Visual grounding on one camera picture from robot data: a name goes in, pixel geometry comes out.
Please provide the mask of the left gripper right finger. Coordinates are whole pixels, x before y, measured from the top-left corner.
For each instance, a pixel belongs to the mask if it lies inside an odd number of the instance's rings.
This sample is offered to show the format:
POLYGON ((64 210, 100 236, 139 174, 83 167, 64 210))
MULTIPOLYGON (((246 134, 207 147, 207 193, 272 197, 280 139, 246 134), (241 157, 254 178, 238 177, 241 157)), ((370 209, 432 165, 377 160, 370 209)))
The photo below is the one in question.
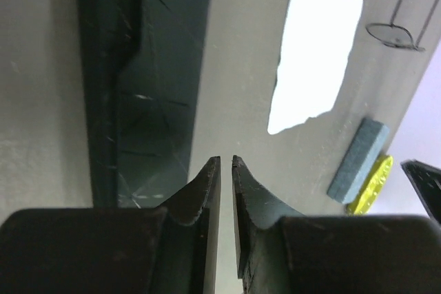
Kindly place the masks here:
POLYGON ((422 216, 304 216, 232 160, 245 293, 439 293, 440 228, 422 216))

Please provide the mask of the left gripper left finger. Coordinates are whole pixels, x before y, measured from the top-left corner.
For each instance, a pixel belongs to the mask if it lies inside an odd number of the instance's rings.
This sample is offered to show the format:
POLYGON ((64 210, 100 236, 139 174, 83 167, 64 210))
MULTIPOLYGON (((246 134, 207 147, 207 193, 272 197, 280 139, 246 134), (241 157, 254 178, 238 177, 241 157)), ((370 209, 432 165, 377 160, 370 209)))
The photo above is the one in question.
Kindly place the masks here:
POLYGON ((1 225, 2 293, 213 293, 221 160, 154 208, 22 209, 1 225))

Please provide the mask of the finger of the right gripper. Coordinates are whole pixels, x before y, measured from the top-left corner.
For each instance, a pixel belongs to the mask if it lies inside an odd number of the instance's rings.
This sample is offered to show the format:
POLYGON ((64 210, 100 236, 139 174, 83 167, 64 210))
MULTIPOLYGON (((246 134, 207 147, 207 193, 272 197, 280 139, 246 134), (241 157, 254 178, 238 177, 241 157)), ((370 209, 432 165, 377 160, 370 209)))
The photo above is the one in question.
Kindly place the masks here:
POLYGON ((418 160, 404 161, 401 167, 429 217, 440 220, 440 169, 418 160))

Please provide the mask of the blue grey glasses case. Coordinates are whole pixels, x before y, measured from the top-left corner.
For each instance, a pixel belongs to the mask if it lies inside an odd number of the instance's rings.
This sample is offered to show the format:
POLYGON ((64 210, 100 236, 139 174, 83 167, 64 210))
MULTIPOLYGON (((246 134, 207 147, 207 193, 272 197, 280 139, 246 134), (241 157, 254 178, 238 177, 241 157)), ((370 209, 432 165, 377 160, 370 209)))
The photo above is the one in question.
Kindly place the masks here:
POLYGON ((347 149, 327 190, 340 204, 353 202, 389 135, 389 128, 371 118, 364 118, 347 149))

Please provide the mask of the black glasses case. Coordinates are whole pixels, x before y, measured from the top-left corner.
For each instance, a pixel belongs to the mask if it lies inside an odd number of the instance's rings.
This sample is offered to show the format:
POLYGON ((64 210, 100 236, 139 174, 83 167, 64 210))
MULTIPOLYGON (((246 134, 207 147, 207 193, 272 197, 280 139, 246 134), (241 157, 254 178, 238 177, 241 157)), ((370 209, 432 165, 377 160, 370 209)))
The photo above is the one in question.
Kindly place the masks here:
POLYGON ((187 183, 210 0, 77 0, 95 207, 187 183))

